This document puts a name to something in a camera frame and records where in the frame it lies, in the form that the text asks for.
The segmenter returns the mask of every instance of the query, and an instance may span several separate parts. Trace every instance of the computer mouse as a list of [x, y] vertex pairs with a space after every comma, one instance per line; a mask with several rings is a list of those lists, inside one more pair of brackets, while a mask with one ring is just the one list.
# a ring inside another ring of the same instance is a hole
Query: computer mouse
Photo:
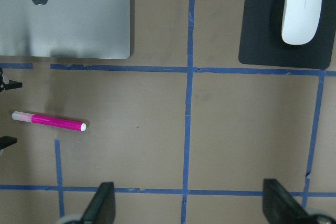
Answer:
[[316, 33], [322, 0], [285, 0], [281, 36], [285, 43], [303, 45]]

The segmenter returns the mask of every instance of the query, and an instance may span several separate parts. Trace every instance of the laptop lid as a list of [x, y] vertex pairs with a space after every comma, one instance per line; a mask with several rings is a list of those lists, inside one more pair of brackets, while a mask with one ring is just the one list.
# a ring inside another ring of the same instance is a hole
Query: laptop lid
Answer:
[[130, 0], [0, 0], [0, 5], [0, 55], [130, 55]]

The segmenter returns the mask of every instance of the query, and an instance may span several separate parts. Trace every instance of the black object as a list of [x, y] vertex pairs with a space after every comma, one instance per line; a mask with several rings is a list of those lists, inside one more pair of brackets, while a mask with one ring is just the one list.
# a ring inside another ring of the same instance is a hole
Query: black object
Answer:
[[113, 224], [115, 203], [113, 182], [101, 183], [82, 218], [66, 224]]
[[17, 138], [11, 136], [0, 137], [0, 150], [17, 143]]
[[264, 179], [263, 212], [270, 224], [336, 224], [325, 215], [309, 215], [276, 179]]
[[284, 3], [285, 0], [245, 0], [239, 61], [254, 65], [327, 68], [336, 30], [336, 0], [322, 0], [316, 34], [310, 42], [300, 46], [282, 41]]
[[0, 68], [0, 92], [3, 90], [8, 90], [8, 89], [22, 88], [22, 82], [18, 82], [18, 81], [10, 80], [8, 84], [5, 84], [2, 73], [3, 73], [2, 68]]

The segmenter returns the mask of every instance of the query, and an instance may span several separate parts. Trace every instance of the laptop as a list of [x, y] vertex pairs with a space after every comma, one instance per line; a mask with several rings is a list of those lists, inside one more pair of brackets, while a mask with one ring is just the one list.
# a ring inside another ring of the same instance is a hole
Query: laptop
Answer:
[[0, 6], [2, 56], [130, 56], [130, 0], [0, 0]]

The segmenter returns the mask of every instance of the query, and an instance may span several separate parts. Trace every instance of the pink marker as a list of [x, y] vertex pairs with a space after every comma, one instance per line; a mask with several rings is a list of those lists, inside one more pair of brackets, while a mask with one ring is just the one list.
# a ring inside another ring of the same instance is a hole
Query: pink marker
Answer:
[[35, 114], [15, 111], [12, 114], [12, 118], [18, 121], [38, 123], [38, 124], [43, 124], [43, 125], [70, 129], [74, 131], [85, 131], [86, 130], [86, 124], [82, 122], [76, 122], [76, 121], [65, 120], [65, 119], [60, 119], [60, 118], [51, 118], [45, 115], [35, 115]]

